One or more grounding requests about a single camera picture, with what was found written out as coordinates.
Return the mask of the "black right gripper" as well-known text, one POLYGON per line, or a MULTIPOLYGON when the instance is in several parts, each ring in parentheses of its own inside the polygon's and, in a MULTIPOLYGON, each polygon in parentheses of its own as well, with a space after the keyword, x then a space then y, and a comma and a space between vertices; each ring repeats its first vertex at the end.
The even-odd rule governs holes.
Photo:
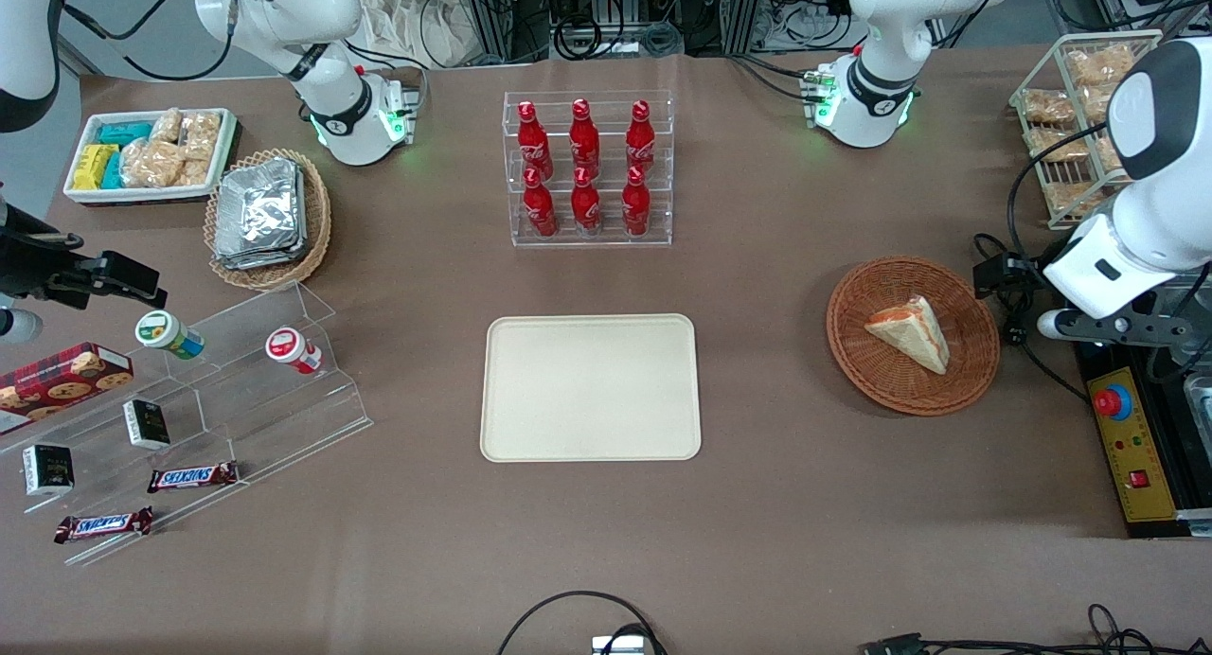
POLYGON ((102 281, 73 254, 82 246, 75 234, 62 234, 16 206, 4 204, 1 220, 1 292, 13 300, 57 302, 85 309, 95 295, 112 295, 164 309, 168 292, 159 287, 160 272, 118 251, 102 251, 102 281))

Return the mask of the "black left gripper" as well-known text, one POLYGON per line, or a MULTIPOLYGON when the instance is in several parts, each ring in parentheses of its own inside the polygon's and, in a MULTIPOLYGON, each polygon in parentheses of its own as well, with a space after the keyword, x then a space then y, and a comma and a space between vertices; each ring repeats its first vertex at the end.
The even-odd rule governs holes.
POLYGON ((987 298, 1006 289, 1008 302, 1033 302, 1037 292, 1047 292, 1050 284, 1044 280, 1036 261, 1019 254, 989 257, 972 267, 974 298, 987 298))

